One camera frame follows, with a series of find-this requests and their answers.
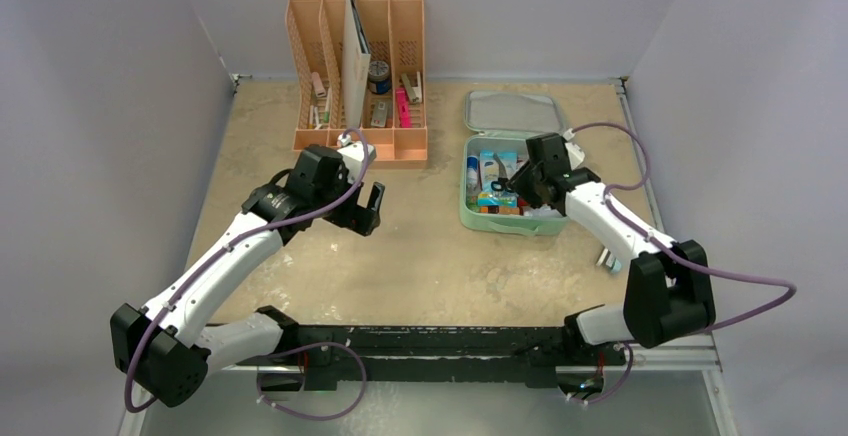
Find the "small white bottle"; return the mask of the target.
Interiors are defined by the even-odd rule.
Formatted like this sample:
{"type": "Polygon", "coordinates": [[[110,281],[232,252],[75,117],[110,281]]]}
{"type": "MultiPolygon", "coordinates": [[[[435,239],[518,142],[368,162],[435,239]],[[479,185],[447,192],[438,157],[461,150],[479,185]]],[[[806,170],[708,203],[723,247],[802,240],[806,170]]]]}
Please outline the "small white bottle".
{"type": "Polygon", "coordinates": [[[523,215],[533,218],[561,218],[562,214],[548,205],[543,205],[539,208],[527,207],[523,210],[523,215]]]}

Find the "black handled scissors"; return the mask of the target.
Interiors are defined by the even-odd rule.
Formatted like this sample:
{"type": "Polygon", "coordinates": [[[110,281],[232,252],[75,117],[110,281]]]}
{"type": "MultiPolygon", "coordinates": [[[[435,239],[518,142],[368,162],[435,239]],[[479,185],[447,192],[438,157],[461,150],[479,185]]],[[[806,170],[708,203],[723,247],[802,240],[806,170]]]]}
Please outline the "black handled scissors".
{"type": "Polygon", "coordinates": [[[513,193],[514,188],[509,181],[516,172],[517,168],[515,166],[497,167],[495,169],[494,179],[489,183],[490,190],[499,193],[513,193]]]}

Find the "blue cotton swab bag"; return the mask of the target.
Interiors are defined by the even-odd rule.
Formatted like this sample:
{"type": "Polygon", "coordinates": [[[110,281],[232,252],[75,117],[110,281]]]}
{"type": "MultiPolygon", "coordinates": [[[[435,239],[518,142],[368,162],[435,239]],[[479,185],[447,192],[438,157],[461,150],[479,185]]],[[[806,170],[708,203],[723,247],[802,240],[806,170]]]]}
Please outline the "blue cotton swab bag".
{"type": "Polygon", "coordinates": [[[497,167],[515,166],[518,168],[518,154],[515,151],[483,150],[479,156],[481,191],[477,197],[479,206],[500,205],[518,207],[515,193],[493,192],[489,183],[494,179],[497,167]]]}

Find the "mint green case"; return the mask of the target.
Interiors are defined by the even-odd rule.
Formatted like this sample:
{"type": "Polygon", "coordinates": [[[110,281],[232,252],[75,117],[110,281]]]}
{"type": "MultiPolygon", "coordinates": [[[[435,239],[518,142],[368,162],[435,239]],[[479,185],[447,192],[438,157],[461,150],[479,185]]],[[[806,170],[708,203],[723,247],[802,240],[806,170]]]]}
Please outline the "mint green case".
{"type": "Polygon", "coordinates": [[[460,182],[459,217],[468,229],[522,236],[556,236],[566,224],[561,218],[533,218],[523,215],[530,207],[518,199],[522,214],[481,214],[478,202],[466,203],[466,158],[479,158],[483,150],[515,151],[518,168],[527,160],[526,140],[546,133],[563,133],[569,121],[559,103],[549,96],[506,91],[474,90],[465,99],[464,121],[474,134],[466,140],[464,175],[460,182]]]}

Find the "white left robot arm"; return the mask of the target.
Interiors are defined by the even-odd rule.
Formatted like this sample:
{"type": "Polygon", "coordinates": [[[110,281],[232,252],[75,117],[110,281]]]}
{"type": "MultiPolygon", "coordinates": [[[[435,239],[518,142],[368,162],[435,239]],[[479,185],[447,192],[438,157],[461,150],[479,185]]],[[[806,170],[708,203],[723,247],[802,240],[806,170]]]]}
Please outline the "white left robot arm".
{"type": "Polygon", "coordinates": [[[268,258],[316,219],[370,235],[380,224],[385,188],[357,200],[377,156],[363,141],[338,149],[310,145],[294,167],[251,191],[224,234],[175,283],[141,308],[120,306],[110,318],[116,367],[126,376],[124,404],[139,413],[150,404],[184,403],[212,372],[264,356],[284,365],[297,353],[329,346],[309,343],[299,325],[274,308],[223,326],[210,326],[218,308],[268,258]]]}

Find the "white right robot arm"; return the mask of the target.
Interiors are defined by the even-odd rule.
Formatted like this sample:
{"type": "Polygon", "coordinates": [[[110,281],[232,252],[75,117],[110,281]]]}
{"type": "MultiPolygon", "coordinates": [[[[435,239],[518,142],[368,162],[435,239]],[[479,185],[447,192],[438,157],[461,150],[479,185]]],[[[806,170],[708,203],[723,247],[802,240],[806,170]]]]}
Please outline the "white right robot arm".
{"type": "Polygon", "coordinates": [[[653,348],[715,322],[706,252],[700,244],[677,242],[620,205],[596,173],[573,168],[562,136],[534,136],[526,147],[528,158],[508,189],[533,208],[548,206],[578,223],[629,266],[620,305],[566,318],[561,348],[569,360],[584,363],[606,343],[653,348]]]}

